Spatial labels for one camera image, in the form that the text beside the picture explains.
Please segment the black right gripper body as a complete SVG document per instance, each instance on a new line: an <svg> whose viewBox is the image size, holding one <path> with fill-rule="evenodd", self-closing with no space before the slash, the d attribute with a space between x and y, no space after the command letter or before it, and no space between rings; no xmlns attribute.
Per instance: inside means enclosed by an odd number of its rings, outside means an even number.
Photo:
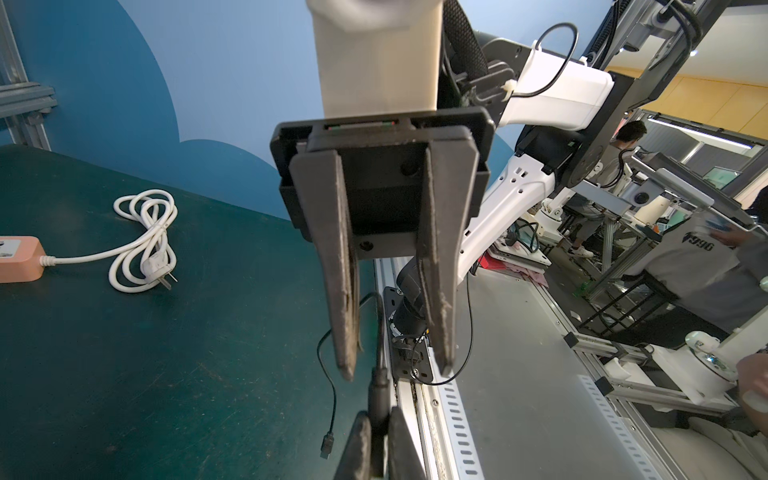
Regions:
<svg viewBox="0 0 768 480"><path fill-rule="evenodd" d="M281 177L279 191L293 226L311 238L300 205L291 163L316 150L336 151L342 163L353 232L363 258L395 257L385 233L401 239L415 234L420 213L423 157L432 140L471 140L478 151L468 216L478 216L490 179L487 159L495 125L482 107L390 115L283 122L275 127L270 151Z"/></svg>

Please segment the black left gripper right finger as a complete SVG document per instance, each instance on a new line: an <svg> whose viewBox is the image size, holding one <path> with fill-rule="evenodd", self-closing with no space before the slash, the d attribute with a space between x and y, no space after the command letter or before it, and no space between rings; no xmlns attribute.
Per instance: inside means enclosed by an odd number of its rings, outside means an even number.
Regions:
<svg viewBox="0 0 768 480"><path fill-rule="evenodd" d="M390 412L387 444L391 480L426 479L407 421L399 407L393 407Z"/></svg>

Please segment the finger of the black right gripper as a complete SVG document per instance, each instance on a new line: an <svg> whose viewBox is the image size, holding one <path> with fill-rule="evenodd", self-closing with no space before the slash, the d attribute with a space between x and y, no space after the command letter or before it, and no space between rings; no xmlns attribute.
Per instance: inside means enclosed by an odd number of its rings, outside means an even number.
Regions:
<svg viewBox="0 0 768 480"><path fill-rule="evenodd" d="M334 150L301 153L289 171L324 276L336 365L352 381L358 358L359 269L342 159Z"/></svg>
<svg viewBox="0 0 768 480"><path fill-rule="evenodd" d="M416 252L430 339L442 375L455 362L457 267L477 164L471 139L428 144Z"/></svg>

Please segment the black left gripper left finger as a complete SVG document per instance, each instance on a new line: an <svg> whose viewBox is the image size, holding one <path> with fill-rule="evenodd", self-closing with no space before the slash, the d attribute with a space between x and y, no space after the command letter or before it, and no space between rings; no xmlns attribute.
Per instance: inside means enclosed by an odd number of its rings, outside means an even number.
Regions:
<svg viewBox="0 0 768 480"><path fill-rule="evenodd" d="M334 474L334 480L371 478L372 426L366 411L360 411L352 424L347 443Z"/></svg>

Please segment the orange power strip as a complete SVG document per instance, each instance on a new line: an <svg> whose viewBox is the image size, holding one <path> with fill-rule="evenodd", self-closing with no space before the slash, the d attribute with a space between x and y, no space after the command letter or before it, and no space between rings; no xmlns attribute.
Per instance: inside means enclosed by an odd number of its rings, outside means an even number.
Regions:
<svg viewBox="0 0 768 480"><path fill-rule="evenodd" d="M27 283L40 279L45 267L40 258L45 251L34 236L2 236L0 283Z"/></svg>

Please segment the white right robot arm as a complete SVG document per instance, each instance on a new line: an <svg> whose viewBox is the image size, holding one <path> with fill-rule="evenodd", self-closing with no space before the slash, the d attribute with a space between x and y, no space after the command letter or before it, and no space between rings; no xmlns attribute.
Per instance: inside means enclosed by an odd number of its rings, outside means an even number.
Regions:
<svg viewBox="0 0 768 480"><path fill-rule="evenodd" d="M412 256L412 307L442 372L455 293L526 210L577 186L621 119L656 100L727 8L617 1L583 55L482 42L456 1L311 1L324 115L270 150L317 251L335 359L352 380L362 259Z"/></svg>

